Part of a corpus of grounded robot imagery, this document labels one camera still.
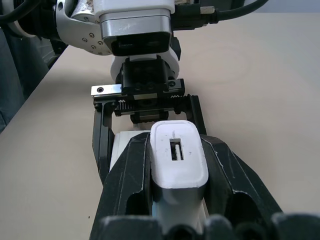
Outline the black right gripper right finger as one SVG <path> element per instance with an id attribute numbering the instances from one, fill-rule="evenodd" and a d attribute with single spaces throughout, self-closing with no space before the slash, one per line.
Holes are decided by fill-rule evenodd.
<path id="1" fill-rule="evenodd" d="M 200 137 L 209 173 L 205 201 L 210 214 L 271 216 L 282 211 L 257 173 L 225 142 Z"/>

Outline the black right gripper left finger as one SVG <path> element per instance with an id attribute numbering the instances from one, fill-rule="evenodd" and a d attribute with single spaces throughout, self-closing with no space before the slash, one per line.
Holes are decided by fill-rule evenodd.
<path id="1" fill-rule="evenodd" d="M 107 216 L 152 214 L 150 133 L 132 137 L 103 184 L 94 225 Z"/>

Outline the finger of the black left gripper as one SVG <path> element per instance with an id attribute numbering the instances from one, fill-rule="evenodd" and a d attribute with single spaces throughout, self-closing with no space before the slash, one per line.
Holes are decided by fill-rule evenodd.
<path id="1" fill-rule="evenodd" d="M 186 95 L 173 97 L 173 110 L 179 115 L 185 113 L 186 120 L 192 122 L 201 135 L 206 135 L 207 130 L 199 97 L 197 95 Z"/>
<path id="2" fill-rule="evenodd" d="M 112 131 L 112 114 L 117 107 L 115 100 L 94 100 L 92 150 L 98 175 L 105 182 L 110 168 L 115 134 Z"/>

